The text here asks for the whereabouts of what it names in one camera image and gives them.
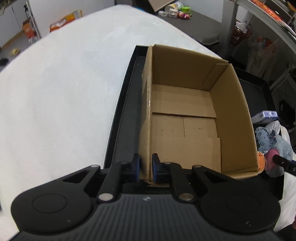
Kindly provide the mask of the hamburger plush toy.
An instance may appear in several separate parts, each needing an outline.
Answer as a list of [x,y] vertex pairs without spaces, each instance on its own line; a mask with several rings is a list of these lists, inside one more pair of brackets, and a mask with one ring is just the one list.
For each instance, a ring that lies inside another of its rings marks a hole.
[[262,173],[265,170],[265,157],[261,152],[257,152],[257,163],[258,163],[258,173]]

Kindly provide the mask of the grey plush toy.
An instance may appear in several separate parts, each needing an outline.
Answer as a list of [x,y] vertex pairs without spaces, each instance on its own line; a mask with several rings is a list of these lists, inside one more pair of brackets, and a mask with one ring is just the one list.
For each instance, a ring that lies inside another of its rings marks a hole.
[[272,130],[269,134],[270,149],[265,154],[265,171],[269,177],[275,178],[284,174],[284,168],[273,162],[273,156],[278,155],[292,161],[292,146],[282,136]]

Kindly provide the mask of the brown cardboard box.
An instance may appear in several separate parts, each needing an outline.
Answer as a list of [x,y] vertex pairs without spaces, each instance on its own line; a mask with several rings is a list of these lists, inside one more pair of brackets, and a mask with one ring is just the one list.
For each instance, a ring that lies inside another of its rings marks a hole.
[[152,180],[152,155],[184,169],[202,165],[235,179],[259,174],[247,101],[228,61],[153,45],[142,73],[140,177]]

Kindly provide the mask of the black shallow tray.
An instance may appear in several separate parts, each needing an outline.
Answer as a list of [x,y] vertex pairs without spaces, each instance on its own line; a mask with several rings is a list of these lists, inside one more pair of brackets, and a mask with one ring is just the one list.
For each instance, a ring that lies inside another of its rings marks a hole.
[[[104,166],[131,161],[135,153],[139,154],[139,134],[142,116],[142,73],[149,47],[136,46],[123,81],[114,120],[110,132]],[[145,185],[156,185],[163,189],[168,184],[156,184],[153,179],[146,181],[140,177],[142,159],[140,157],[139,181]],[[185,175],[191,169],[182,168]]]

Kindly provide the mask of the blue white small box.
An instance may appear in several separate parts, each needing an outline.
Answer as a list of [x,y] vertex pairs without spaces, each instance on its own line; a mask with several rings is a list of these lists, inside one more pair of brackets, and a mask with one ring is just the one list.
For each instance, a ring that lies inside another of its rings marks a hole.
[[270,123],[278,120],[278,113],[276,111],[264,110],[251,117],[253,124]]

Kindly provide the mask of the red basket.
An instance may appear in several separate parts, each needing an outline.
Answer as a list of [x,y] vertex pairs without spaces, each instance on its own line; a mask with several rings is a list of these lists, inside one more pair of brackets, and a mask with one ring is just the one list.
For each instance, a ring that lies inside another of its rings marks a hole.
[[237,21],[231,33],[230,42],[233,46],[238,46],[243,40],[248,39],[252,32],[245,23]]

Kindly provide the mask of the grey padded bench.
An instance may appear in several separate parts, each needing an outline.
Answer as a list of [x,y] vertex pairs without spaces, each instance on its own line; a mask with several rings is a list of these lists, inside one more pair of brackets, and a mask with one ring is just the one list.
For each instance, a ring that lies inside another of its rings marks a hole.
[[221,23],[198,12],[193,11],[188,20],[169,16],[159,16],[159,18],[167,21],[204,46],[219,42]]

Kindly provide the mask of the small toys pile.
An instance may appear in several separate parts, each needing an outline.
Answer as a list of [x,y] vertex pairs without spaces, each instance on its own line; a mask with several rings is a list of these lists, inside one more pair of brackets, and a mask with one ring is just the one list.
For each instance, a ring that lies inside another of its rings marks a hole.
[[192,16],[192,11],[191,7],[185,5],[182,1],[175,1],[174,3],[165,6],[164,9],[159,10],[158,15],[188,20]]

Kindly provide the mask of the orange cardboard box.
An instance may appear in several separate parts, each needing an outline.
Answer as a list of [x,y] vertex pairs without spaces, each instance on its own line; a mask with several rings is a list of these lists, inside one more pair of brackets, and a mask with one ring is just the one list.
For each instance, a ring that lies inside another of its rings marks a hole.
[[52,23],[49,26],[49,32],[53,32],[55,30],[58,30],[59,28],[62,28],[64,25],[67,25],[68,23],[70,23],[74,20],[77,20],[81,17],[83,17],[82,11],[76,10],[76,11],[64,16],[60,20],[57,20],[56,22]]

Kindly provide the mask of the brown tilted tray lid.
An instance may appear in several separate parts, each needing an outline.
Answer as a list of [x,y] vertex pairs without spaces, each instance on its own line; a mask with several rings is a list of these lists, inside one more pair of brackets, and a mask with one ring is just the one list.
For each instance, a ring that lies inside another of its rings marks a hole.
[[148,0],[154,12],[163,9],[165,6],[173,3],[175,0]]

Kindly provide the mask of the curved grey desk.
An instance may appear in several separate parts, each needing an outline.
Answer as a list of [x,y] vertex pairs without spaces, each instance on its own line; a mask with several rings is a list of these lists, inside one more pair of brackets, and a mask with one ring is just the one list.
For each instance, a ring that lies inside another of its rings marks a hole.
[[275,14],[271,14],[264,4],[255,1],[232,1],[235,5],[245,8],[248,12],[256,16],[267,26],[269,26],[289,47],[295,52],[295,32]]

